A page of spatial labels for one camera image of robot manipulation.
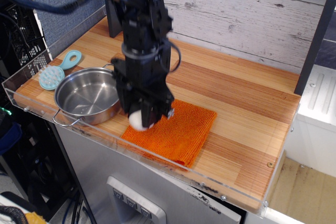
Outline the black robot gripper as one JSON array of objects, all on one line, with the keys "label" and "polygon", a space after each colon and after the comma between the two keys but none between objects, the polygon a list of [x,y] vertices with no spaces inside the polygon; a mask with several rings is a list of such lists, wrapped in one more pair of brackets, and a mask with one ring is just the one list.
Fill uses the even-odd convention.
[{"label": "black robot gripper", "polygon": [[121,47],[124,60],[113,58],[114,78],[121,107],[131,115],[141,110],[142,126],[150,128],[164,115],[173,115],[174,97],[167,87],[170,70],[170,47],[154,47],[138,51],[126,45]]}]

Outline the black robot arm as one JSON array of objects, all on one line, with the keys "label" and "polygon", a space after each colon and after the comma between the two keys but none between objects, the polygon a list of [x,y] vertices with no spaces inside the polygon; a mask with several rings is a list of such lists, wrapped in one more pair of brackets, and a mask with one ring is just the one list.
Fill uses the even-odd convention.
[{"label": "black robot arm", "polygon": [[173,114],[173,94],[166,84],[172,44],[172,19],[164,0],[112,0],[122,27],[124,59],[112,59],[123,111],[138,131]]}]

